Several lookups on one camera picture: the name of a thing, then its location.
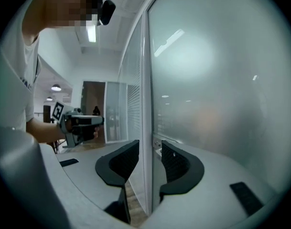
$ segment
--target white t-shirt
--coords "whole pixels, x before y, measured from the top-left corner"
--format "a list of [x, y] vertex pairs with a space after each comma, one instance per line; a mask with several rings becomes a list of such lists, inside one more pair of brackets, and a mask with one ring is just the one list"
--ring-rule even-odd
[[22, 36], [22, 21], [31, 1], [19, 9], [0, 41], [0, 126], [23, 131], [34, 118], [33, 94], [41, 68], [39, 37], [27, 46]]

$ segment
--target forearm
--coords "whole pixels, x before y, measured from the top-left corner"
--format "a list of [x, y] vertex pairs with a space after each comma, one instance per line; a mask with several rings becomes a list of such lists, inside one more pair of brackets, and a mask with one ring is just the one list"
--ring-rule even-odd
[[52, 143], [65, 138], [57, 124], [43, 123], [35, 118], [26, 123], [26, 132], [31, 134], [38, 143]]

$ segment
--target person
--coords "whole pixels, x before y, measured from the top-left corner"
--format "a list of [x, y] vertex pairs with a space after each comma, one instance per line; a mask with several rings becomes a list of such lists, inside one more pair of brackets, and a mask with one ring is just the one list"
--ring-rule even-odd
[[[91, 1], [27, 0], [19, 9], [0, 41], [1, 126], [26, 131], [39, 143], [65, 138], [58, 124], [34, 118], [34, 89], [41, 68], [39, 33], [45, 28], [74, 26], [77, 21], [85, 21], [98, 6]], [[72, 129], [69, 121], [66, 128]]]
[[92, 115], [100, 116], [101, 112], [99, 111], [98, 107], [95, 106]]

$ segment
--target fluorescent light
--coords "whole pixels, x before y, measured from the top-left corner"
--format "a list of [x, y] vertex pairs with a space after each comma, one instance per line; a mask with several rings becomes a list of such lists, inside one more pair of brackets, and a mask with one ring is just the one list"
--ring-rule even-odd
[[61, 91], [61, 87], [58, 84], [54, 84], [51, 88], [53, 91], [59, 92]]
[[88, 33], [88, 39], [89, 42], [96, 42], [97, 41], [97, 32], [96, 32], [96, 26], [86, 26], [87, 33]]
[[157, 51], [154, 53], [155, 57], [158, 57], [164, 50], [166, 50], [169, 46], [171, 46], [175, 41], [177, 41], [182, 35], [184, 31], [179, 29], [177, 30], [169, 39], [166, 40], [166, 44], [160, 46]]

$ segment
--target black fisheye border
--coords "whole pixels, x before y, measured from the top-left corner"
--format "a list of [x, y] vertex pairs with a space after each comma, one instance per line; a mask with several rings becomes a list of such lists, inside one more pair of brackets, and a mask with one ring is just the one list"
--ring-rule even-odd
[[[0, 37], [7, 24], [17, 11], [17, 9], [26, 0], [0, 0]], [[291, 0], [273, 0], [283, 12], [285, 18], [291, 25]], [[35, 221], [22, 208], [8, 191], [0, 177], [0, 224], [6, 226], [24, 226], [32, 228], [42, 228], [40, 222]], [[268, 219], [264, 221], [259, 228], [282, 228], [291, 227], [291, 188], [283, 198], [282, 202], [270, 214]]]

